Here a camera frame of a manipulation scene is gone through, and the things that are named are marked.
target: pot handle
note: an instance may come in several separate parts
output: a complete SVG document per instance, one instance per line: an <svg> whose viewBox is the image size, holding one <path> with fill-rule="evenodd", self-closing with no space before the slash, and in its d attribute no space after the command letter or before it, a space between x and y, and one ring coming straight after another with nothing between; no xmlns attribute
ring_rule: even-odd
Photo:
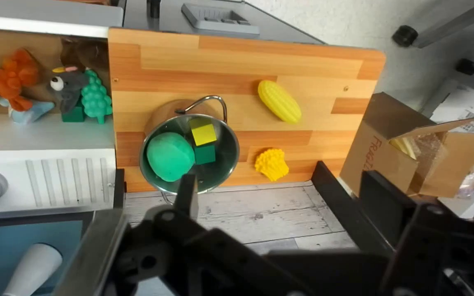
<svg viewBox="0 0 474 296"><path fill-rule="evenodd" d="M201 97L201 98L195 100L191 105L188 105L186 108L177 108L177 113L186 115L188 111L191 111L198 105L205 103L206 100L218 100L221 103L221 106L223 106L223 120L228 123L228 105L226 105L226 101L224 101L224 98L221 95Z"/></svg>

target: yellow toy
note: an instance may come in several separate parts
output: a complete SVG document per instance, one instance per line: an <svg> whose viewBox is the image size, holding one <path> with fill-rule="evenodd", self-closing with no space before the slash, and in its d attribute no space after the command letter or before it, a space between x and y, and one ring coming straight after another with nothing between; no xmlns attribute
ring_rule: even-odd
<svg viewBox="0 0 474 296"><path fill-rule="evenodd" d="M190 126L196 146L218 141L218 131L210 118L193 118Z"/></svg>
<svg viewBox="0 0 474 296"><path fill-rule="evenodd" d="M280 120L289 123L302 121L300 103L280 83L274 80L259 82L259 98L270 108Z"/></svg>
<svg viewBox="0 0 474 296"><path fill-rule="evenodd" d="M265 174L270 180L279 180L290 172L284 149L267 149L256 159L256 171Z"/></svg>

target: toy vegetable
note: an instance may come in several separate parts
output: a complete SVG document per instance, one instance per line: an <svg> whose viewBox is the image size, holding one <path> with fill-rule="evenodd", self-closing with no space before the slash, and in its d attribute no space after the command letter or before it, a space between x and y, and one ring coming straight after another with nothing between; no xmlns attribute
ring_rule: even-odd
<svg viewBox="0 0 474 296"><path fill-rule="evenodd" d="M289 123L302 121L302 106L280 83L274 80L262 80L257 87L259 98L275 113L280 120Z"/></svg>
<svg viewBox="0 0 474 296"><path fill-rule="evenodd" d="M112 113L111 97L103 80L93 69L86 69L89 83L83 88L83 103L88 116L98 118L99 123Z"/></svg>
<svg viewBox="0 0 474 296"><path fill-rule="evenodd" d="M290 172L284 149L267 149L256 159L256 171L262 172L270 180L279 180Z"/></svg>

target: yellow corn toy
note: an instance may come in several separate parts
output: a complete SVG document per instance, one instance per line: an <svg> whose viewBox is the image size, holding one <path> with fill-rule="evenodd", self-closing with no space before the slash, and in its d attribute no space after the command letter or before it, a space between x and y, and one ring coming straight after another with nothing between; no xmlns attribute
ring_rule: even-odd
<svg viewBox="0 0 474 296"><path fill-rule="evenodd" d="M267 149L256 159L256 171L265 174L270 180L279 180L290 172L284 149Z"/></svg>
<svg viewBox="0 0 474 296"><path fill-rule="evenodd" d="M274 80L259 82L259 98L275 113L280 120L289 123L302 121L300 103L280 83Z"/></svg>

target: yellow block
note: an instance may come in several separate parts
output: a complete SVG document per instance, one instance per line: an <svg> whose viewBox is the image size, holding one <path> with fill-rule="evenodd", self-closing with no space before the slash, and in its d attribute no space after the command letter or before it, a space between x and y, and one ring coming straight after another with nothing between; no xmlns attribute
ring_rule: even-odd
<svg viewBox="0 0 474 296"><path fill-rule="evenodd" d="M211 120L193 118L190 126L196 146L218 141L218 133Z"/></svg>

